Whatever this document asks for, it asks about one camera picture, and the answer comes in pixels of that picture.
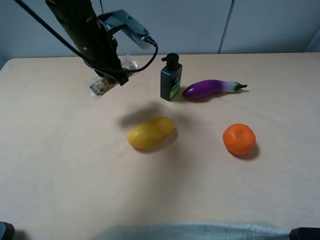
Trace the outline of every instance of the white wall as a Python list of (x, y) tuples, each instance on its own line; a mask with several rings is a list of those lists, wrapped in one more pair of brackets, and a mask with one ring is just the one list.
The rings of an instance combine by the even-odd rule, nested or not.
[[(45, 0), (23, 0), (64, 38), (69, 39)], [(232, 0), (104, 0), (107, 12), (125, 9), (151, 33), (160, 53), (217, 53)], [(92, 0), (97, 14), (99, 0)], [(47, 30), (13, 0), (0, 0), (0, 52), (4, 58), (71, 56)], [(117, 34), (120, 54), (140, 50)]]
[(303, 52), (320, 28), (320, 0), (235, 0), (221, 53)]

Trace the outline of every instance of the green label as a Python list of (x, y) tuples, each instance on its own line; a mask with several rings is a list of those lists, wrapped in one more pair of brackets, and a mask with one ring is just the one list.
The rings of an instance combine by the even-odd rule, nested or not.
[(170, 99), (172, 99), (180, 89), (180, 80), (171, 88)]

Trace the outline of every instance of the gray cloth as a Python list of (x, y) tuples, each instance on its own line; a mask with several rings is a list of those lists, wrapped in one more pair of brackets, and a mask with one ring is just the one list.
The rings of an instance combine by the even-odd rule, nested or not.
[(289, 240), (289, 232), (244, 224), (119, 226), (94, 240)]

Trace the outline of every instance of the bottle label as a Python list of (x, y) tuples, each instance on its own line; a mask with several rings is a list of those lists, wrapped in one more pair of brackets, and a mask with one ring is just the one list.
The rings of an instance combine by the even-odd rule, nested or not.
[(181, 82), (181, 72), (182, 72), (182, 69), (180, 69), (180, 71), (176, 72), (172, 76), (170, 99), (172, 99), (179, 92), (180, 82)]

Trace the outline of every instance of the eggplant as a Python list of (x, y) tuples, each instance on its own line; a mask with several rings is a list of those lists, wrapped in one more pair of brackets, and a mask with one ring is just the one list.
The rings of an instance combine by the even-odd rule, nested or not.
[(247, 86), (232, 81), (204, 80), (188, 86), (182, 95), (186, 99), (202, 99), (212, 94), (237, 92)]

